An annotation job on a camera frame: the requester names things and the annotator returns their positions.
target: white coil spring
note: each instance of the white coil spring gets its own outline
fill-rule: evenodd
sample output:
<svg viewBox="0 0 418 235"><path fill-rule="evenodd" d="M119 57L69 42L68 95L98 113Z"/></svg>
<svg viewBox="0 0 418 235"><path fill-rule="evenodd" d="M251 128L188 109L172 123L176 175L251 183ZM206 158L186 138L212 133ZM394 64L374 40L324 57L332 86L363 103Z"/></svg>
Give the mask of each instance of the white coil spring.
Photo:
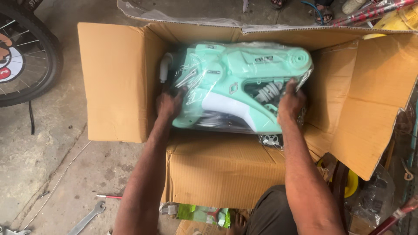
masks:
<svg viewBox="0 0 418 235"><path fill-rule="evenodd" d="M259 102L269 102L274 97L280 95L280 90L283 87L283 83L277 82L272 83L269 82L265 87L258 90L258 95L256 96Z"/></svg>

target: blue hose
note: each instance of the blue hose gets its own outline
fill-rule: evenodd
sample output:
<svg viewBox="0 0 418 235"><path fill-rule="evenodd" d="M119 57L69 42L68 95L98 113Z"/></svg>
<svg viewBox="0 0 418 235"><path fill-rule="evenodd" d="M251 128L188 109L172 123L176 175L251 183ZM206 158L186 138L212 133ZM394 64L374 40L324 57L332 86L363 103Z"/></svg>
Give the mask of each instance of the blue hose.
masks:
<svg viewBox="0 0 418 235"><path fill-rule="evenodd" d="M307 4L307 5L311 6L311 7L313 7L316 10L316 12L318 13L319 17L321 18L321 24L320 25L324 25L324 18L322 17L322 15L319 12L318 8L316 8L316 6L314 4L309 3L309 2L306 2L306 1L301 1L301 3Z"/></svg>

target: yellow object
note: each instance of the yellow object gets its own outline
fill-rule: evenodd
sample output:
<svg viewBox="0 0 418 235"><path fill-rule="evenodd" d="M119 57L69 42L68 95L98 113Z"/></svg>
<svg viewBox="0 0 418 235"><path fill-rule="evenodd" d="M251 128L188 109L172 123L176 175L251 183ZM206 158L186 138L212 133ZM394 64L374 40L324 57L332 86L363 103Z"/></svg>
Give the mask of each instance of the yellow object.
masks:
<svg viewBox="0 0 418 235"><path fill-rule="evenodd" d="M417 30L418 29L418 5L412 5L386 14L374 27L374 29L389 30ZM364 39L385 36L385 34L369 34Z"/></svg>
<svg viewBox="0 0 418 235"><path fill-rule="evenodd" d="M321 163L322 163L322 159L319 160L316 165L320 167ZM347 177L347 184L345 186L345 191L344 191L344 198L348 198L349 196L353 195L356 192L358 186L359 186L359 177L352 170L349 170L348 177Z"/></svg>

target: wrench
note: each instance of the wrench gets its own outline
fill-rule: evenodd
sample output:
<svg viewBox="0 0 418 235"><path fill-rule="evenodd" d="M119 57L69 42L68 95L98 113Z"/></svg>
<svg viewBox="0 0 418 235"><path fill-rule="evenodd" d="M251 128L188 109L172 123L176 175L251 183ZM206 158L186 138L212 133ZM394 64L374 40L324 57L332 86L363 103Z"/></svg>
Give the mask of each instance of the wrench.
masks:
<svg viewBox="0 0 418 235"><path fill-rule="evenodd" d="M94 206L94 209L88 215L86 215L86 217L84 217L80 222L78 222L76 226L74 226L74 228L72 228L70 232L67 233L67 235L77 235L79 232L81 232L81 230L90 222L90 220L93 219L94 216L102 213L105 210L105 207L102 207L103 204L104 202L98 202Z"/></svg>

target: sandal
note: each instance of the sandal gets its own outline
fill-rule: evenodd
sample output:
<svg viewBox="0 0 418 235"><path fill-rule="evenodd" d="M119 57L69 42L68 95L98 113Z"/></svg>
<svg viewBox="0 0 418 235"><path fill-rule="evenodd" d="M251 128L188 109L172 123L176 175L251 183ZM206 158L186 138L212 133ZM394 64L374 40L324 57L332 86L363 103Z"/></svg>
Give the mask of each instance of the sandal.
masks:
<svg viewBox="0 0 418 235"><path fill-rule="evenodd" d="M283 4L285 3L286 0L270 0L270 6L273 7L273 9L275 10L279 10L280 8L283 7Z"/></svg>
<svg viewBox="0 0 418 235"><path fill-rule="evenodd" d="M324 6L324 8L320 9L319 12L321 13L322 18L324 18L326 15L330 16L328 20L324 20L324 25L328 24L334 16L333 12L327 6ZM318 20L318 18L320 18L319 14L316 10L315 14L313 15L313 18L315 19L315 22L321 24L321 20Z"/></svg>

